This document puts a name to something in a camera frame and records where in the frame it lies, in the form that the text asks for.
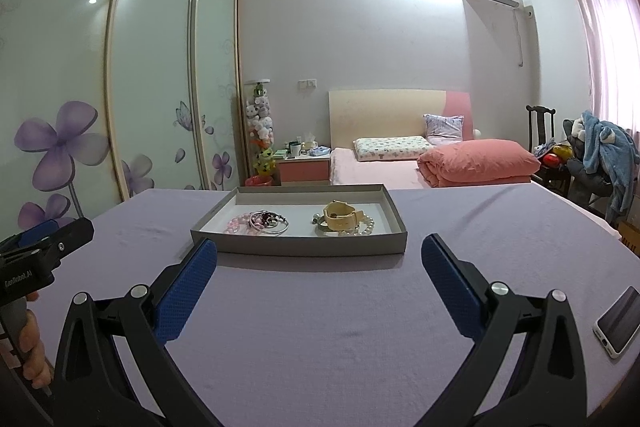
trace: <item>white phone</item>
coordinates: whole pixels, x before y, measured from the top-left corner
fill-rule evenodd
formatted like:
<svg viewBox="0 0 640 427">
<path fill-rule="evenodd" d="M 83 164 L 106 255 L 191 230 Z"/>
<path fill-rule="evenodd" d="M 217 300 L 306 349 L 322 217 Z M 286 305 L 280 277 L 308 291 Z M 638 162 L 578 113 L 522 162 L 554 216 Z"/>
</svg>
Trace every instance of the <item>white phone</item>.
<svg viewBox="0 0 640 427">
<path fill-rule="evenodd" d="M 640 293 L 629 286 L 593 325 L 593 332 L 612 359 L 619 357 L 640 329 Z"/>
</svg>

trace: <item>frosted glass door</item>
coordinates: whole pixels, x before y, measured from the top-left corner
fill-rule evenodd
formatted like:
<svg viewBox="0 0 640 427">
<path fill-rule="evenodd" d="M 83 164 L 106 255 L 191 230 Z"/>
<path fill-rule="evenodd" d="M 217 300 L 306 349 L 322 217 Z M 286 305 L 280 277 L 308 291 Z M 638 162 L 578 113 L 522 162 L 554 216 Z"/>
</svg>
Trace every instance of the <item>frosted glass door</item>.
<svg viewBox="0 0 640 427">
<path fill-rule="evenodd" d="M 200 187 L 188 77 L 189 0 L 118 0 L 111 54 L 117 150 L 129 195 Z"/>
<path fill-rule="evenodd" d="M 196 77 L 199 109 L 207 121 L 202 137 L 212 190 L 240 184 L 234 4 L 235 0 L 198 0 Z"/>
<path fill-rule="evenodd" d="M 120 202 L 104 109 L 109 0 L 0 0 L 0 237 Z"/>
</svg>

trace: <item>dark chair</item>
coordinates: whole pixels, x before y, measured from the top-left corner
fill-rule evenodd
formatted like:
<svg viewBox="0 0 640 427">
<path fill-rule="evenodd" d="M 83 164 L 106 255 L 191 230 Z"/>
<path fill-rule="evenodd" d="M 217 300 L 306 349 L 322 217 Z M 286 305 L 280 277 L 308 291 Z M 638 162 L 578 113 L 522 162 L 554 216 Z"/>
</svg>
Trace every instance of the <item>dark chair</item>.
<svg viewBox="0 0 640 427">
<path fill-rule="evenodd" d="M 536 127 L 538 128 L 538 145 L 544 145 L 546 143 L 546 127 L 545 116 L 547 113 L 551 115 L 551 134 L 555 136 L 556 128 L 554 122 L 555 109 L 549 109 L 542 107 L 541 105 L 535 105 L 531 107 L 527 105 L 527 111 L 529 112 L 529 152 L 533 150 L 533 129 L 532 129 L 532 114 L 536 114 Z M 540 170 L 531 175 L 531 179 L 536 183 L 539 183 L 545 188 L 552 190 L 560 194 L 563 198 L 566 198 L 569 194 L 569 187 L 571 186 L 571 173 L 568 171 L 565 165 L 559 166 L 559 168 L 551 168 L 546 165 L 540 164 Z"/>
<path fill-rule="evenodd" d="M 584 160 L 584 143 L 572 136 L 573 126 L 574 120 L 564 120 L 562 122 L 562 129 L 574 150 L 574 157 L 569 158 L 566 163 L 566 167 L 574 177 L 574 183 L 571 185 L 567 199 L 604 219 L 605 214 L 593 208 L 591 203 L 593 203 L 594 196 L 596 196 L 596 199 L 609 198 L 613 193 L 613 185 L 602 166 L 598 168 L 597 172 L 587 174 L 582 163 Z"/>
</svg>

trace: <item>tray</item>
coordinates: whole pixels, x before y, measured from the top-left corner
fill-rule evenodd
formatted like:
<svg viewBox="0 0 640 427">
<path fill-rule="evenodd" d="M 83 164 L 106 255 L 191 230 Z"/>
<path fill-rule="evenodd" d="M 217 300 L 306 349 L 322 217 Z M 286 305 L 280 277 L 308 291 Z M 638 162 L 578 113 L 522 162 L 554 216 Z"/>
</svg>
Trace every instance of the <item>tray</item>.
<svg viewBox="0 0 640 427">
<path fill-rule="evenodd" d="M 372 217 L 371 235 L 325 235 L 312 223 L 314 214 L 331 201 L 345 201 Z M 282 235 L 223 233 L 239 214 L 271 210 L 285 216 L 289 228 Z M 341 257 L 404 253 L 407 233 L 384 185 L 314 187 L 239 187 L 226 195 L 192 228 L 194 241 L 212 240 L 218 251 L 290 257 Z"/>
</svg>

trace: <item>jewelry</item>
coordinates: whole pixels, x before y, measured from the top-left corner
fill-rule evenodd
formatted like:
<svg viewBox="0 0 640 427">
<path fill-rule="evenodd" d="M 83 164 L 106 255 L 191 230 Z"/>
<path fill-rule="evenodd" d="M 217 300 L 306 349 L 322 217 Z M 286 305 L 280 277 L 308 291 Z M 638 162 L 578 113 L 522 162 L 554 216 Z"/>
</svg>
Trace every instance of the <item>jewelry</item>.
<svg viewBox="0 0 640 427">
<path fill-rule="evenodd" d="M 322 213 L 324 222 L 334 232 L 356 230 L 364 218 L 362 210 L 356 210 L 350 204 L 336 200 L 329 203 Z"/>
<path fill-rule="evenodd" d="M 281 230 L 275 229 L 280 224 L 284 225 Z M 258 235 L 265 233 L 268 235 L 280 235 L 289 228 L 289 221 L 286 217 L 268 210 L 259 210 L 258 212 L 245 212 L 234 217 L 226 224 L 224 233 L 245 233 L 247 235 Z"/>
<path fill-rule="evenodd" d="M 277 229 L 281 223 L 284 225 L 283 229 L 269 230 Z M 252 212 L 249 215 L 249 227 L 268 235 L 280 235 L 289 228 L 289 221 L 286 217 L 276 214 L 275 212 L 259 210 L 258 212 Z"/>
<path fill-rule="evenodd" d="M 369 216 L 367 216 L 367 214 L 362 214 L 362 215 L 363 215 L 363 218 L 361 220 L 361 223 L 366 224 L 365 229 L 362 230 L 362 232 L 360 231 L 360 224 L 358 223 L 357 229 L 338 230 L 337 231 L 338 236 L 342 237 L 345 235 L 371 235 L 371 232 L 373 232 L 373 227 L 375 226 L 376 222 L 373 219 L 371 219 Z M 331 230 L 329 226 L 325 223 L 324 216 L 322 214 L 314 214 L 314 219 L 312 223 L 314 225 L 317 225 L 318 229 L 324 233 L 336 232 L 336 230 Z"/>
</svg>

